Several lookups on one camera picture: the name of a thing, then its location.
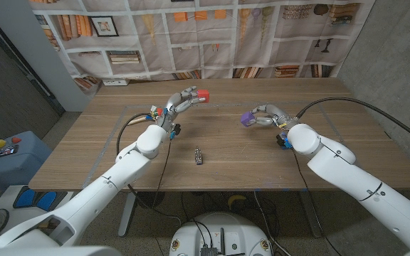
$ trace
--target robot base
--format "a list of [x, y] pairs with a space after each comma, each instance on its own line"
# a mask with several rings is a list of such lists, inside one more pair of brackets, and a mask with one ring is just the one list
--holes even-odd
[[[202, 239], [201, 233], [194, 221], [190, 221], [180, 227], [172, 238], [169, 251], [170, 256], [271, 255], [271, 245], [265, 233], [254, 223], [239, 215], [213, 212], [197, 216], [195, 220], [203, 223], [210, 230], [213, 248], [217, 250], [203, 248], [204, 239]], [[198, 225], [204, 234], [206, 246], [210, 247], [208, 231], [201, 224]]]

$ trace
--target wooden table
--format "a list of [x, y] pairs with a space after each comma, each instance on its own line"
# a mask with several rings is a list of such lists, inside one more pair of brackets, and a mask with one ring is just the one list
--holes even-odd
[[[132, 115], [164, 106], [170, 95], [196, 85], [210, 92], [210, 103], [181, 113], [182, 131], [172, 148], [161, 191], [302, 190], [305, 182], [291, 150], [282, 150], [275, 127], [244, 127], [240, 116], [271, 103], [292, 116], [307, 103], [324, 97], [351, 97], [338, 79], [180, 80], [103, 87], [64, 136], [29, 186], [37, 191], [78, 191], [115, 163], [120, 127]], [[393, 188], [410, 189], [410, 160], [366, 110], [351, 102], [323, 102], [301, 118], [321, 135], [341, 141], [364, 170]], [[128, 127], [121, 148], [132, 143], [151, 123]], [[198, 146], [204, 164], [197, 166]], [[168, 144], [148, 172], [133, 183], [137, 191], [156, 191]], [[300, 171], [311, 190], [335, 187], [316, 176], [299, 156]]]

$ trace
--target printed backdrop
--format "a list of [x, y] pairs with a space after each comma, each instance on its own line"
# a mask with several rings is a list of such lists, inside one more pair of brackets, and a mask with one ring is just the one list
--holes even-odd
[[30, 0], [77, 84], [336, 77], [374, 0]]

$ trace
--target purple cube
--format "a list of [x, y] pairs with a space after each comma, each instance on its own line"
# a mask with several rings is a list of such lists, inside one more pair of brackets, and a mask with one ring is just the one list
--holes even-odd
[[246, 112], [241, 115], [240, 122], [245, 127], [248, 127], [256, 123], [256, 117], [254, 117], [253, 113]]

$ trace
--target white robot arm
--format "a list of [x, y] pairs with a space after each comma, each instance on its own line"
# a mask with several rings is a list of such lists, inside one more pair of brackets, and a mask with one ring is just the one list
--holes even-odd
[[[265, 112], [270, 117], [254, 117]], [[288, 141], [310, 161], [308, 167], [319, 177], [350, 194], [377, 220], [410, 248], [410, 200], [378, 178], [353, 165], [355, 155], [339, 142], [319, 135], [313, 128], [273, 105], [243, 114], [241, 123], [273, 125], [288, 130]]]
[[[0, 236], [3, 247], [61, 247], [80, 242], [85, 229], [115, 195], [129, 183], [140, 178], [150, 161], [158, 155], [159, 146], [174, 136], [173, 123], [178, 112], [183, 112], [193, 104], [208, 102], [206, 90], [194, 92], [195, 86], [170, 97], [166, 107], [152, 111], [157, 124], [148, 126], [136, 142], [124, 148], [116, 158], [116, 164], [100, 178], [93, 181], [64, 206], [8, 230]], [[38, 229], [42, 223], [51, 221], [59, 225], [49, 235]]]

